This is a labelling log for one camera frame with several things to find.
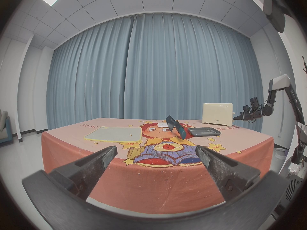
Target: blue curtain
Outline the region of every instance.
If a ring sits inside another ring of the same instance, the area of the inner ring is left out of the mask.
[[[202,104],[263,103],[250,40],[206,19],[139,14],[90,28],[56,49],[47,86],[48,128],[97,117],[201,119]],[[236,125],[261,130],[262,119]]]

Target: red apple print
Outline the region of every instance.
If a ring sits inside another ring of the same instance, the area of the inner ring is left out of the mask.
[[[165,144],[163,145],[163,149],[165,150],[173,150],[175,147],[173,145],[170,144]]]

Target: table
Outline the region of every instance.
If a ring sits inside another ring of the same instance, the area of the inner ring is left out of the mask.
[[[213,127],[220,136],[181,140],[174,129],[158,128],[163,120],[97,118],[42,133],[44,169],[73,162],[105,147],[116,145],[118,155],[90,194],[113,207],[149,214],[181,213],[203,209],[224,201],[205,166],[195,155],[195,145],[207,146],[223,155],[258,168],[263,176],[270,168],[274,140],[271,136],[241,128],[179,121],[188,127]],[[85,140],[101,127],[142,127],[138,143]],[[159,156],[157,150],[163,151]]]

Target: tiled floor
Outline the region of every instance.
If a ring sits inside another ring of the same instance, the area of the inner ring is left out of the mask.
[[[52,228],[46,223],[43,217],[33,206],[29,197],[27,196],[21,180],[26,176],[44,169],[42,153],[41,153],[41,134],[29,133],[22,136],[23,142],[19,143],[14,139],[14,144],[0,147],[0,174],[3,181],[12,195],[15,202],[21,208],[21,210],[27,215],[27,217],[41,230],[51,230]],[[301,177],[304,177],[307,170],[305,166],[299,173]],[[103,203],[100,203],[92,198],[88,198],[87,202],[107,209],[109,211],[118,212],[127,215],[147,216],[148,214],[140,214],[137,212],[118,209]],[[160,217],[159,215],[151,215],[150,217]],[[259,230],[266,230],[274,222],[273,217],[269,217],[268,220],[259,228]]]

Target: gray tray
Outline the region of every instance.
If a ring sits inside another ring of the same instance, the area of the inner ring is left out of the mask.
[[[221,134],[220,131],[211,127],[188,128],[188,130],[193,136],[219,136]]]

